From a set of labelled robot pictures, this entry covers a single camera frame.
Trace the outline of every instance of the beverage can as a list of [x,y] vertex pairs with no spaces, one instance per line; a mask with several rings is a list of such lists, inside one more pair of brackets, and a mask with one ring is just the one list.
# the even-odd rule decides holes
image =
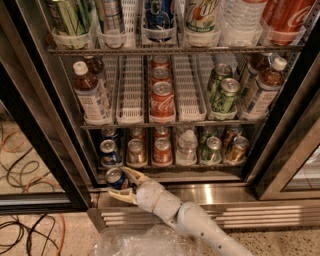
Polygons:
[[221,161],[221,140],[215,136],[211,136],[206,140],[201,150],[201,160],[211,163],[219,163]]
[[[164,31],[174,26],[174,0],[145,0],[145,27],[150,30]],[[155,42],[165,42],[170,38],[152,38]]]
[[100,144],[101,160],[105,165],[115,165],[121,163],[116,143],[113,140],[104,140]]
[[171,143],[169,139],[159,138],[153,147],[153,161],[159,164],[167,164],[172,160]]
[[120,168],[111,168],[106,172],[106,182],[112,188],[122,190],[129,188],[131,183]]
[[159,138],[170,139],[170,129],[166,126],[156,126],[153,130],[153,139],[156,141]]
[[130,129],[130,139],[139,139],[141,141],[145,140],[145,131],[142,127],[134,127]]
[[129,141],[128,161],[131,164],[142,164],[146,161],[145,146],[142,140],[133,139]]
[[229,161],[241,161],[247,153],[249,141],[243,136],[237,136],[226,152],[226,159]]
[[240,124],[226,126],[221,136],[222,147],[224,150],[229,147],[235,137],[241,136],[242,132],[242,126]]
[[172,84],[172,75],[170,69],[165,67],[156,67],[151,71],[152,86],[158,82],[167,82]]
[[151,69],[164,67],[170,70],[171,61],[168,55],[155,55],[151,59]]
[[214,68],[211,70],[210,78],[207,85],[207,90],[209,92],[209,99],[210,102],[213,101],[217,88],[220,86],[220,83],[225,78],[231,78],[232,77],[232,68],[227,64],[217,64],[214,66]]
[[229,113],[238,98],[240,88],[239,82],[233,78],[222,80],[212,102],[212,111]]
[[173,115],[174,92],[172,85],[167,82],[158,82],[152,87],[151,115],[168,117]]
[[277,45],[288,45],[293,42],[296,35],[291,32],[300,30],[314,3],[315,0],[280,0],[269,21],[269,26],[283,34],[273,33],[271,42]]
[[213,31],[217,23],[220,0],[189,0],[186,5],[185,25],[195,33]]

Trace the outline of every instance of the drink bottle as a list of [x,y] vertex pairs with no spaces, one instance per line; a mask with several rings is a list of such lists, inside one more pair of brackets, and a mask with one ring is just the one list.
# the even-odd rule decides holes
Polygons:
[[74,91],[85,112],[88,124],[103,124],[110,115],[110,104],[104,85],[98,77],[89,72],[85,62],[78,61],[73,65],[77,75],[74,82]]
[[242,97],[246,95],[257,74],[271,66],[271,55],[272,53],[256,53],[251,55],[240,80]]
[[252,86],[244,97],[244,105],[248,113],[264,114],[283,84],[282,71],[287,61],[277,57],[272,66],[260,71]]
[[192,130],[181,134],[177,143],[176,161],[180,165],[192,165],[197,161],[198,139]]

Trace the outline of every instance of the green soda can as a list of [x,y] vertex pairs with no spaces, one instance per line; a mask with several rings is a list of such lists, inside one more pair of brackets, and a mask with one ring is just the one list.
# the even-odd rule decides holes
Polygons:
[[201,149],[201,163],[210,165],[221,162],[221,140],[215,136],[207,139],[206,144]]
[[223,114],[229,113],[236,103],[240,88],[239,82],[233,78],[222,80],[211,105],[212,111]]
[[200,138],[199,138],[199,145],[200,149],[202,149],[209,137],[216,136],[217,129],[215,126],[204,126],[200,127]]
[[217,64],[211,70],[210,78],[207,85],[207,90],[209,92],[210,103],[212,103],[217,89],[220,87],[220,83],[225,78],[232,77],[232,68],[227,64]]

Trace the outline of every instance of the speckled floor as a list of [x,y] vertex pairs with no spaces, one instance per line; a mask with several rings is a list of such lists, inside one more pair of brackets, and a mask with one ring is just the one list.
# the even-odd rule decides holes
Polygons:
[[[55,218],[56,224],[50,234],[56,244],[59,244],[62,222],[58,214],[50,215]],[[100,235],[92,225],[86,213],[63,214],[65,219],[65,239],[61,256],[94,256],[94,246],[99,241]],[[36,215],[19,216],[19,221],[31,227],[39,219]],[[0,225],[6,221],[13,221],[11,216],[0,216]],[[36,226],[36,230],[49,234],[53,219],[45,218]],[[0,229],[0,244],[12,244],[18,237],[19,228],[16,225]],[[254,255],[259,256],[318,256],[320,255],[320,226],[317,227],[286,227],[272,230],[227,230],[233,238],[246,246]],[[26,252],[27,232],[21,241],[3,255],[24,256]],[[55,255],[56,248],[48,242],[42,254],[45,239],[38,234],[32,235],[33,256]],[[0,246],[0,254],[6,248]],[[204,255],[215,255],[203,247]]]

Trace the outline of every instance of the bottle label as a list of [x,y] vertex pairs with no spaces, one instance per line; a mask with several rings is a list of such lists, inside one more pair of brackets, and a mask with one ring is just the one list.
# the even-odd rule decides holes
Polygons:
[[264,114],[277,94],[278,91],[262,89],[257,79],[254,79],[252,86],[244,97],[244,104],[249,113]]
[[79,101],[85,112],[86,118],[90,120],[105,119],[110,115],[109,100],[104,84],[99,80],[98,86],[87,95],[78,94]]
[[190,0],[186,12],[186,27],[197,33],[214,30],[220,0]]

